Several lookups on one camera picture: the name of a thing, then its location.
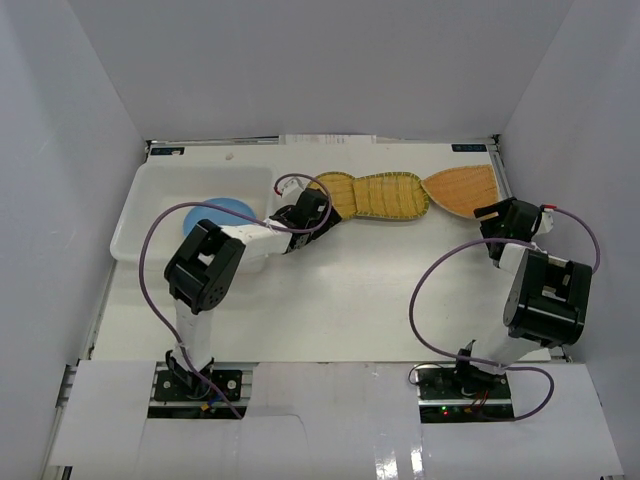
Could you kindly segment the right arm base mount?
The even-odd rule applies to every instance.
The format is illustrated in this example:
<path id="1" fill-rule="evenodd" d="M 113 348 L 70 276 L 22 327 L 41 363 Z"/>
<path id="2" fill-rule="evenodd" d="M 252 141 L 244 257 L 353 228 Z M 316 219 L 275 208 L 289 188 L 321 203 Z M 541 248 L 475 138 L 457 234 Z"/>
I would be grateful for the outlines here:
<path id="1" fill-rule="evenodd" d="M 417 364 L 407 379 L 416 388 L 420 421 L 427 424 L 507 422 L 515 418 L 505 375 L 491 386 L 463 387 L 457 369 L 447 364 Z"/>

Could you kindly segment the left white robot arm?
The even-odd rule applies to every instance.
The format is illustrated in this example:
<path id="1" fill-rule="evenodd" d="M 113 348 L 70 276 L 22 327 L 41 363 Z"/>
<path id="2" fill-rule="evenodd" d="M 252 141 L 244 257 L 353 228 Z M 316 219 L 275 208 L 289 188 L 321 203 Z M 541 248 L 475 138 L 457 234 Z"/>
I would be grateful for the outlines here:
<path id="1" fill-rule="evenodd" d="M 213 362 L 213 309 L 235 275 L 258 271 L 268 256 L 298 250 L 341 221 L 322 191 L 306 188 L 295 204 L 281 207 L 263 225 L 220 226 L 208 219 L 196 223 L 164 271 L 179 335 L 167 364 L 178 373 L 180 391 L 199 399 L 210 390 L 212 377 L 205 368 Z"/>

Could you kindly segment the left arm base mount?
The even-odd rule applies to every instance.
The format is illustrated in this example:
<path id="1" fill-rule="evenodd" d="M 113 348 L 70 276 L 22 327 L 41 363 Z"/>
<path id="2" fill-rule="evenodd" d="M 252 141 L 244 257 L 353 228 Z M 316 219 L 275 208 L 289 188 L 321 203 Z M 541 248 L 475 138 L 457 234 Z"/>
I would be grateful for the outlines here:
<path id="1" fill-rule="evenodd" d="M 151 419 L 239 420 L 246 413 L 243 399 L 244 372 L 217 369 L 213 362 L 200 374 L 182 367 L 172 352 L 165 354 L 165 365 L 156 369 L 148 408 Z"/>

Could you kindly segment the round yellow woven tray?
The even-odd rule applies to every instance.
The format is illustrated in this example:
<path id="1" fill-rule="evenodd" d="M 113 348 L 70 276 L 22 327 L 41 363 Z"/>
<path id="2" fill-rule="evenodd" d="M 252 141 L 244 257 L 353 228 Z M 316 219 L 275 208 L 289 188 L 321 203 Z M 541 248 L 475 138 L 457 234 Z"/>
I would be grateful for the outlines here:
<path id="1" fill-rule="evenodd" d="M 354 193 L 355 177 L 344 172 L 325 172 L 317 179 L 329 190 L 333 208 L 343 220 L 350 220 L 357 213 Z"/>

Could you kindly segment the orange woven fan tray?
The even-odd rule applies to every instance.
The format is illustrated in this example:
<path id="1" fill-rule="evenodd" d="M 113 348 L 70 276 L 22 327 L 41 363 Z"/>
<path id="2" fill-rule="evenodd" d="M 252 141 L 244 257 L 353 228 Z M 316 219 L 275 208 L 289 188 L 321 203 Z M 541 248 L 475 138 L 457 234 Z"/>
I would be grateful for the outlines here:
<path id="1" fill-rule="evenodd" d="M 422 180 L 431 200 L 453 215 L 475 219 L 474 211 L 499 201 L 498 185 L 490 165 L 446 169 Z"/>

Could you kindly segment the blue round plate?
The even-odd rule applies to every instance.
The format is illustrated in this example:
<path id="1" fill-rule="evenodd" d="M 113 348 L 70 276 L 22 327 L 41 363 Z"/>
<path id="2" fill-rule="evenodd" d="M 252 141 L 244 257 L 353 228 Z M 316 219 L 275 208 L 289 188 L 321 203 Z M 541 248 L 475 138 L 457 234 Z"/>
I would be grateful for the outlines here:
<path id="1" fill-rule="evenodd" d="M 205 200 L 212 208 L 193 206 L 186 213 L 182 223 L 182 233 L 186 237 L 200 220 L 209 220 L 218 226 L 242 226 L 250 224 L 249 218 L 256 219 L 256 213 L 245 202 L 229 197 L 215 197 Z"/>

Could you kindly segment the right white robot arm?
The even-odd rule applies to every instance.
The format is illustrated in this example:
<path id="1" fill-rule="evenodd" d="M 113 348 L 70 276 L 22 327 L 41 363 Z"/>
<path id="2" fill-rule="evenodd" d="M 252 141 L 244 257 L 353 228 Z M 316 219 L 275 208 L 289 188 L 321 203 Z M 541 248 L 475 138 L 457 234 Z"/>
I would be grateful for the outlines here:
<path id="1" fill-rule="evenodd" d="M 581 337 L 592 278 L 600 266 L 600 247 L 594 244 L 593 265 L 539 249 L 533 240 L 552 230 L 555 212 L 584 223 L 556 206 L 536 206 L 514 197 L 474 210 L 482 236 L 498 240 L 487 246 L 489 258 L 496 268 L 513 275 L 513 283 L 502 323 L 459 351 L 463 358 L 451 374 L 459 396 L 475 398 L 524 356 L 573 345 Z"/>

